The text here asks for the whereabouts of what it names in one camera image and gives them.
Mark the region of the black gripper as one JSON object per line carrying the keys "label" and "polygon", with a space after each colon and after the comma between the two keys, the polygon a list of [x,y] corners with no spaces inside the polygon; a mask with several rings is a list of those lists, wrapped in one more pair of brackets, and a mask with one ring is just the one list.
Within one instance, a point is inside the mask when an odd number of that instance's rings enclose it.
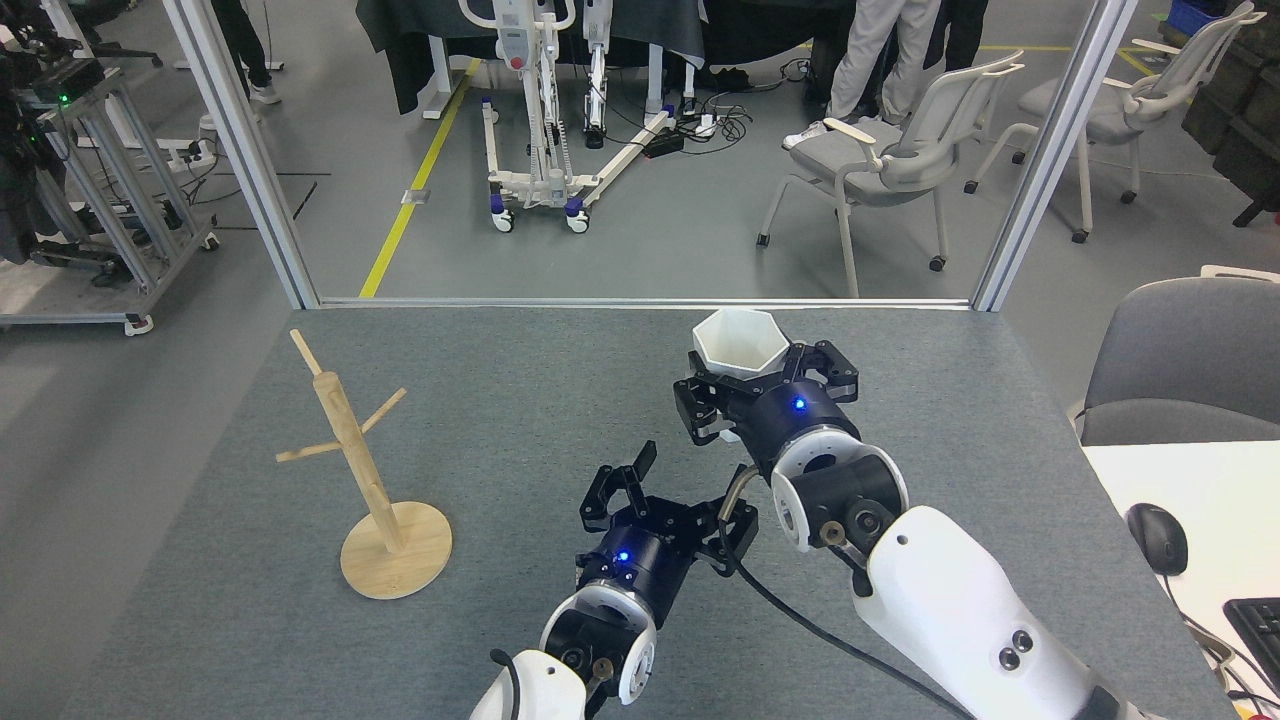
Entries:
{"label": "black gripper", "polygon": [[[705,560],[719,577],[735,574],[759,527],[758,509],[736,500],[724,532],[719,512],[724,497],[687,505],[650,505],[641,483],[657,459],[649,439],[630,465],[600,465],[580,505],[585,530],[607,530],[590,552],[576,557],[577,588],[604,582],[634,592],[649,609],[669,609],[696,559]],[[623,489],[628,507],[612,516],[608,503]]]}
{"label": "black gripper", "polygon": [[769,477],[788,442],[819,427],[860,439],[838,407],[858,401],[859,373],[828,340],[791,343],[777,375],[742,380],[696,372],[673,383],[675,404],[691,442],[721,438],[744,443],[763,477]]}

